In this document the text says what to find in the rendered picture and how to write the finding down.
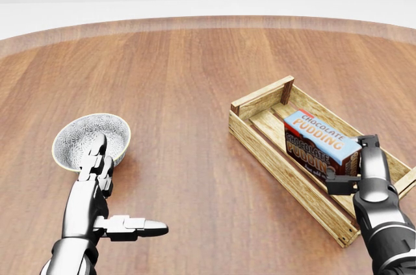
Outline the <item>patterned white grey bowl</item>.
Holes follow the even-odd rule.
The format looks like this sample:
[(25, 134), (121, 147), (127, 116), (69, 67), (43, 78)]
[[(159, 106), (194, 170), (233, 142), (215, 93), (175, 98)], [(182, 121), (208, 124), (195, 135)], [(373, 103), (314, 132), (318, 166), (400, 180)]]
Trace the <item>patterned white grey bowl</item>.
[(89, 114), (66, 125), (52, 145), (55, 162), (66, 170), (80, 171), (82, 158), (100, 133), (107, 138), (106, 154), (118, 165), (131, 141), (131, 129), (123, 118), (108, 113)]

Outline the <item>chocolate pudding box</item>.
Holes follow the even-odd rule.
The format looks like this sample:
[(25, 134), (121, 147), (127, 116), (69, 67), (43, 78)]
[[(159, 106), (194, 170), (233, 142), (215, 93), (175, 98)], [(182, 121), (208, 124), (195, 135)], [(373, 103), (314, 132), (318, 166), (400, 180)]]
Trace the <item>chocolate pudding box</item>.
[(324, 182), (329, 172), (358, 174), (361, 146), (356, 141), (303, 109), (283, 123), (286, 152), (320, 181)]

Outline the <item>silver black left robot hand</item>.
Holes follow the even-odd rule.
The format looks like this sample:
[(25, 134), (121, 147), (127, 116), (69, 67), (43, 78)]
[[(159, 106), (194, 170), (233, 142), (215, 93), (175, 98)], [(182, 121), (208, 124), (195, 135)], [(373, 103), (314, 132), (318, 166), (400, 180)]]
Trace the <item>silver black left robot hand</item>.
[(62, 237), (77, 237), (97, 243), (136, 241), (139, 237), (157, 237), (168, 233), (163, 222), (128, 215), (109, 216), (107, 198), (113, 189), (114, 161), (106, 155), (107, 138), (99, 134), (81, 160), (81, 171), (71, 188), (64, 212)]

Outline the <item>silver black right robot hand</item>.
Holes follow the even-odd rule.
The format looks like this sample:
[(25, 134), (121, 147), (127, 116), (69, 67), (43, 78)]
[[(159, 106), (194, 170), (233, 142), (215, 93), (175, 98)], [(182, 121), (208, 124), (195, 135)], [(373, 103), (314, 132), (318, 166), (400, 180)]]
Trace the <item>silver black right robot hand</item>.
[(398, 192), (391, 183), (387, 157), (377, 135), (352, 139), (361, 146), (360, 176), (337, 176), (329, 172), (326, 187), (331, 195), (353, 194), (354, 210), (359, 225), (374, 229), (386, 223), (407, 224), (400, 210)]

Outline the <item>wooden slat tray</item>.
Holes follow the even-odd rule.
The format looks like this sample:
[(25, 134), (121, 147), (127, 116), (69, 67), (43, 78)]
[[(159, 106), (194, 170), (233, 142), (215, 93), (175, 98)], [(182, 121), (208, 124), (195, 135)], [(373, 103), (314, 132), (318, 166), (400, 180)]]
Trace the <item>wooden slat tray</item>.
[(229, 131), (339, 243), (360, 234), (351, 196), (330, 196), (325, 184), (289, 157), (283, 119), (304, 109), (348, 137), (360, 132), (294, 85), (289, 75), (231, 104)]

